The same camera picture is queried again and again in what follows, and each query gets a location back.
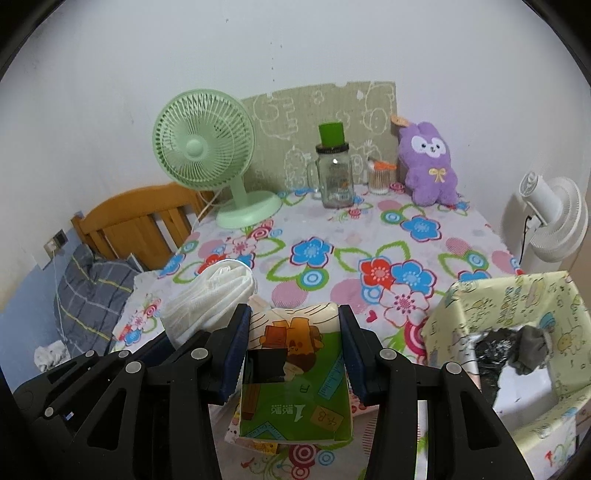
floral tablecloth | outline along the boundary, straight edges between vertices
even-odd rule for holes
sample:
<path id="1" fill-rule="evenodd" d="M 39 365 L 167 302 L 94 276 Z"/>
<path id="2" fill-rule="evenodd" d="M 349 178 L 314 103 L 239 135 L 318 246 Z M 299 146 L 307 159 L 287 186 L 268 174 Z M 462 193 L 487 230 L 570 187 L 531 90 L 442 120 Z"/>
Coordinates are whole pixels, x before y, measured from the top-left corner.
<path id="1" fill-rule="evenodd" d="M 237 258 L 253 269 L 259 296 L 274 306 L 349 304 L 361 326 L 376 332 L 385 346 L 422 363 L 421 330 L 454 281 L 520 273 L 516 259 L 467 200 L 420 208 L 401 184 L 385 196 L 362 186 L 356 191 L 354 207 L 346 210 L 325 209 L 308 190 L 281 193 L 283 206 L 272 218 L 236 231 L 220 229 L 209 216 L 151 287 L 130 297 L 115 330 L 115 349 L 136 350 L 158 335 L 167 298 L 208 265 Z M 291 446 L 267 456 L 230 445 L 220 434 L 223 476 L 362 478 L 375 420 L 375 413 L 356 417 L 354 438 L 345 446 Z M 424 430 L 420 425 L 418 478 L 426 471 Z"/>

plaid blanket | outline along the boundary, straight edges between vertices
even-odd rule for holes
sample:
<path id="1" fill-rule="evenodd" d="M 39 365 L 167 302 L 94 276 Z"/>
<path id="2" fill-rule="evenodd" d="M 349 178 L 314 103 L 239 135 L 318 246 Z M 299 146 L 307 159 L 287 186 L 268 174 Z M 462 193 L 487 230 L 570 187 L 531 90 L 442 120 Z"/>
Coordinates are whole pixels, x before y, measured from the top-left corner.
<path id="1" fill-rule="evenodd" d="M 57 330 L 72 356 L 108 350 L 138 273 L 132 261 L 105 260 L 84 244 L 75 250 L 54 299 Z"/>

chair backrest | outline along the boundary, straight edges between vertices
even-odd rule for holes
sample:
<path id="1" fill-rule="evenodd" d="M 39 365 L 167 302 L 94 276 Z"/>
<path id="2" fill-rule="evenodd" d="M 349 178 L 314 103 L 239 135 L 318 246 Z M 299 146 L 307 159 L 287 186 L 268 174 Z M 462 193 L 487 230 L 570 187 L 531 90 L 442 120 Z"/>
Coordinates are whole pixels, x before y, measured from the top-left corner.
<path id="1" fill-rule="evenodd" d="M 207 201 L 212 192 L 201 192 Z M 184 208 L 198 215 L 204 202 L 197 192 L 176 183 L 144 187 L 116 195 L 91 210 L 75 216 L 72 225 L 80 239 L 105 258 L 126 258 L 133 253 L 150 270 L 163 268 L 172 255 L 155 215 L 164 221 L 175 245 L 180 247 L 191 233 Z"/>

tissue pack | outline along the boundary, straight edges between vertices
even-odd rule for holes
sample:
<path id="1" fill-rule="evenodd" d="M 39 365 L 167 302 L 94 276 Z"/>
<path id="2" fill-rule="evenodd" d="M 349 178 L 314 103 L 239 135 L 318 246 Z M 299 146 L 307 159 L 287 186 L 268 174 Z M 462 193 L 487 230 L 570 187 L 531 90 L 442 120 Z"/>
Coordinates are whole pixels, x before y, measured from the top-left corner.
<path id="1" fill-rule="evenodd" d="M 248 348 L 240 437 L 279 443 L 351 438 L 336 304 L 255 314 Z"/>

gray fabric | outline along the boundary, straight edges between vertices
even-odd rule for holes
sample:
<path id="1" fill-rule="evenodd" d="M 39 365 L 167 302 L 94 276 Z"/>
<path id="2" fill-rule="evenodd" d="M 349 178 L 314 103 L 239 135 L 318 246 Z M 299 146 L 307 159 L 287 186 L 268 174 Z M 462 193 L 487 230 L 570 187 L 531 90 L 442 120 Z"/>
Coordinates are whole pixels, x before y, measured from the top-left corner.
<path id="1" fill-rule="evenodd" d="M 509 358 L 511 365 L 519 375 L 529 375 L 543 365 L 548 356 L 548 346 L 544 332 L 539 328 L 525 325 L 517 332 L 514 354 Z"/>
<path id="2" fill-rule="evenodd" d="M 106 352 L 138 273 L 125 260 L 105 260 L 84 244 L 76 248 L 54 300 L 57 330 L 72 356 Z"/>

